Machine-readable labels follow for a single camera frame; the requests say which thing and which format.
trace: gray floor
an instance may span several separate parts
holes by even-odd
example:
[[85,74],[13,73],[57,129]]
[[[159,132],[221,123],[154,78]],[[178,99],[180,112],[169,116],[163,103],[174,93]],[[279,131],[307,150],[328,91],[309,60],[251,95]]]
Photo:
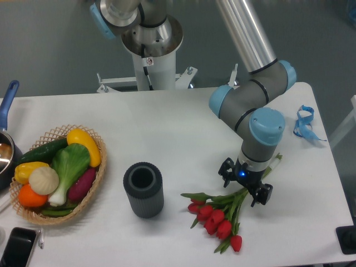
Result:
[[[194,66],[196,87],[226,83],[235,63],[248,79],[240,56],[213,0],[168,0],[169,12],[184,29],[177,72]],[[291,62],[298,81],[315,93],[327,135],[352,110],[356,95],[356,27],[347,19],[346,0],[253,0],[279,59]],[[105,40],[84,0],[0,3],[0,96],[8,83],[21,83],[18,96],[94,93],[102,78],[134,76],[120,40]],[[356,128],[334,149],[347,197],[356,195]]]

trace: metal pole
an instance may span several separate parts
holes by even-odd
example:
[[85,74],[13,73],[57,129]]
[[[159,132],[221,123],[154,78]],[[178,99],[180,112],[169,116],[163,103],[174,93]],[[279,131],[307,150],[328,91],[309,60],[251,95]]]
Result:
[[249,0],[218,0],[230,35],[251,73],[276,61],[276,55]]

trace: smartphone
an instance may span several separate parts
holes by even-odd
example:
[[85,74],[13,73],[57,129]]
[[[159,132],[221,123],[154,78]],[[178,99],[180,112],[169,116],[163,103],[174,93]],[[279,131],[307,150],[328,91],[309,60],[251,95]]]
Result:
[[15,227],[7,241],[0,267],[26,267],[33,253],[38,232]]

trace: cucumber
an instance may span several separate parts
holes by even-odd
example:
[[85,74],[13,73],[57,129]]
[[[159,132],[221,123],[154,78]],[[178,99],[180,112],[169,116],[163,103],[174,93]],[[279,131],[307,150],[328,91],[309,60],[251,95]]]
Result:
[[64,149],[67,146],[68,143],[66,138],[48,142],[23,154],[17,163],[19,165],[26,162],[40,161],[50,164],[57,151]]
[[43,216],[47,217],[64,217],[67,216],[68,214],[72,213],[73,209],[68,209],[68,210],[50,210],[50,209],[44,209],[41,211],[41,214]]

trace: metal pot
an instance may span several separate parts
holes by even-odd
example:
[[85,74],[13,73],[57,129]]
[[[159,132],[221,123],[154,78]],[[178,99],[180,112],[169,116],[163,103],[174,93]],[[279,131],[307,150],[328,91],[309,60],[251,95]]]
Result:
[[7,115],[19,87],[18,81],[12,81],[0,105],[0,189],[8,187],[17,162],[22,156],[20,149],[15,145],[7,131]]

